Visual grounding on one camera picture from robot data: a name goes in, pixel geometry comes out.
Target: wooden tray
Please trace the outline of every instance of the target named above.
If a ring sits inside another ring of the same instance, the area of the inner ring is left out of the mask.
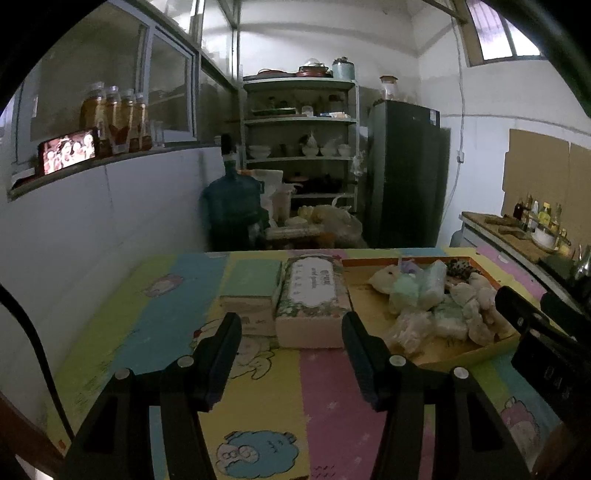
[[[499,283],[471,257],[405,257],[417,265],[429,265],[436,260],[449,262],[452,259],[467,260],[470,265],[482,272],[491,285],[498,290]],[[379,293],[368,284],[371,276],[387,265],[397,265],[398,258],[346,258],[343,259],[344,276],[349,288],[353,310],[357,312],[370,335],[384,337],[395,324],[395,317],[388,311],[388,296]],[[501,355],[517,347],[517,331],[504,340],[482,347],[472,342],[435,337],[425,347],[423,353],[410,356],[413,363],[438,371],[449,371],[458,365],[469,367],[484,360]],[[404,353],[396,347],[392,353]]]

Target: electrical cable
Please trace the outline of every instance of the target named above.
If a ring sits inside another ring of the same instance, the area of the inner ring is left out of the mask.
[[[2,284],[0,284],[0,304],[4,305],[10,314],[16,318],[17,322],[27,334],[31,346],[33,347],[33,351],[35,352],[35,356],[37,357],[37,362],[39,362],[39,367],[41,368],[41,373],[47,384],[47,389],[49,390],[49,394],[51,395],[51,399],[57,410],[57,414],[60,417],[61,423],[64,426],[68,437],[70,440],[74,440],[74,431],[70,426],[64,407],[61,404],[60,397],[57,394],[56,384],[53,381],[41,339],[39,338],[31,319],[28,317],[27,312],[25,312],[17,300],[10,295],[10,292],[5,289]]]
[[[456,172],[456,179],[453,183],[452,191],[450,192],[450,196],[447,200],[447,204],[443,209],[443,216],[441,217],[441,221],[444,220],[447,211],[449,210],[450,205],[452,204],[453,196],[456,193],[457,188],[457,181],[460,178],[460,168],[464,163],[463,159],[463,149],[464,149],[464,121],[466,118],[466,98],[464,97],[464,76],[463,76],[463,69],[462,69],[462,52],[460,49],[460,38],[456,30],[457,21],[452,18],[452,30],[453,35],[456,37],[456,47],[457,47],[457,67],[459,70],[459,85],[460,85],[460,97],[462,99],[462,120],[460,123],[460,148],[457,152],[457,172]]]

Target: phone screen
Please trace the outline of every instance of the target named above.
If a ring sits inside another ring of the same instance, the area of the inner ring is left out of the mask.
[[[95,157],[93,130],[81,130],[40,145],[45,175]]]

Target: shelf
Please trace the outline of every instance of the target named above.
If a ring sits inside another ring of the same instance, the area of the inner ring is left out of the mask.
[[[325,116],[294,116],[281,118],[261,118],[255,120],[244,120],[245,125],[280,124],[285,122],[325,122],[335,124],[356,124],[355,118],[328,118]]]
[[[288,77],[282,79],[248,80],[243,83],[247,92],[265,90],[302,89],[302,90],[351,90],[354,80],[335,80],[331,78]]]
[[[350,157],[280,157],[280,158],[264,158],[262,160],[247,160],[246,163],[266,163],[270,161],[295,161],[295,160],[353,160]]]
[[[333,199],[335,197],[352,199],[355,197],[355,194],[353,194],[353,193],[294,193],[291,196],[291,198],[294,198],[294,199]]]

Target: table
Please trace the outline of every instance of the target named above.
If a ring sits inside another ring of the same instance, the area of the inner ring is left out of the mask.
[[[397,257],[397,250],[323,251],[341,258]],[[101,306],[56,375],[57,389],[76,431],[102,387],[120,368],[140,374],[164,368],[191,352],[194,337],[223,316],[216,296],[240,258],[286,260],[301,251],[195,253],[141,264]],[[403,249],[403,255],[474,256],[502,285],[531,302],[528,290],[474,249]],[[558,418],[512,369],[510,355],[470,368],[514,435],[531,466]],[[384,413],[361,398],[343,350],[278,349],[269,340],[241,343],[224,396],[199,419],[218,478],[369,478]],[[152,407],[154,473],[167,478],[160,415]],[[420,478],[430,478],[434,410],[427,410]],[[62,451],[67,436],[50,402],[47,434]],[[237,446],[258,460],[229,462]]]

